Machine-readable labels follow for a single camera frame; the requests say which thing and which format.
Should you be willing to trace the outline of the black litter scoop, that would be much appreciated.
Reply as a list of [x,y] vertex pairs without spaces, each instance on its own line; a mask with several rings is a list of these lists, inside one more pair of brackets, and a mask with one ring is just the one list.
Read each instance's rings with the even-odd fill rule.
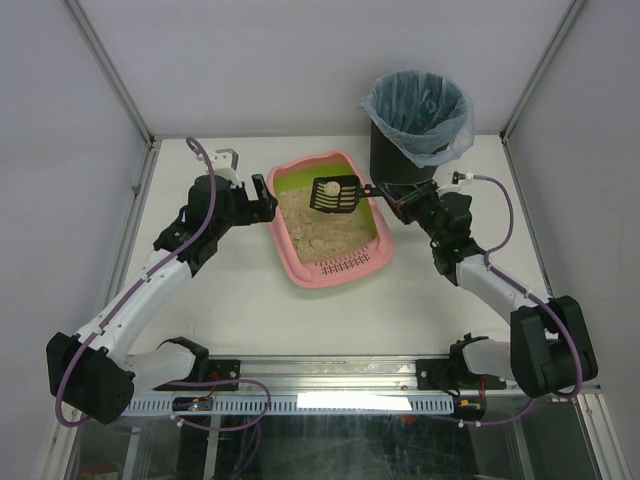
[[[329,181],[340,184],[337,197],[329,197],[323,192],[323,185]],[[380,190],[371,184],[362,184],[356,175],[316,177],[313,180],[309,207],[327,214],[350,214],[359,206],[363,198],[381,197]]]

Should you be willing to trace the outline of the scooped litter clump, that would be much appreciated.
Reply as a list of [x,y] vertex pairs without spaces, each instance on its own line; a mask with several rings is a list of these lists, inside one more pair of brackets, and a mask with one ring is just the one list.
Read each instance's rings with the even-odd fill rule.
[[323,185],[323,192],[329,197],[337,197],[340,193],[341,186],[336,181],[329,181]]

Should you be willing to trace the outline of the pink green litter box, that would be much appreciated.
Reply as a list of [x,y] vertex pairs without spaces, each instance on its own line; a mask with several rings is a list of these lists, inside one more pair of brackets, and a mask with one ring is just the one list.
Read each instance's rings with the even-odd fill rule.
[[298,159],[269,173],[267,184],[278,200],[269,228],[287,275],[300,287],[352,282],[382,269],[393,258],[391,231],[373,199],[361,200],[356,211],[346,215],[309,207],[313,180],[340,175],[360,175],[343,151]]

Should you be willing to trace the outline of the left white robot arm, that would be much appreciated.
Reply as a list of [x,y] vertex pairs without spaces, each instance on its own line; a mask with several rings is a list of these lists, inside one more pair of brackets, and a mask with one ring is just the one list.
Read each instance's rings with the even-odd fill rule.
[[214,381],[207,348],[184,337],[155,350],[130,350],[172,293],[195,277],[233,227],[274,220],[277,200],[260,174],[251,178],[257,197],[229,174],[198,177],[176,219],[153,244],[132,282],[75,334],[56,333],[46,346],[48,378],[59,422],[63,405],[108,425],[137,394],[154,389],[198,389]]

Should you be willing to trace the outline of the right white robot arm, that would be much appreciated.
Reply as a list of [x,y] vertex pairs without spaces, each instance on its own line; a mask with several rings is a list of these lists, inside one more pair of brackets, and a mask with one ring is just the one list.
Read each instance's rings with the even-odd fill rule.
[[514,381],[529,397],[578,394],[598,363],[577,300],[551,297],[499,268],[472,236],[470,196],[439,192],[432,181],[379,185],[395,216],[429,237],[436,270],[475,295],[509,327],[506,341],[467,334],[452,344],[448,375],[455,382],[490,375]]

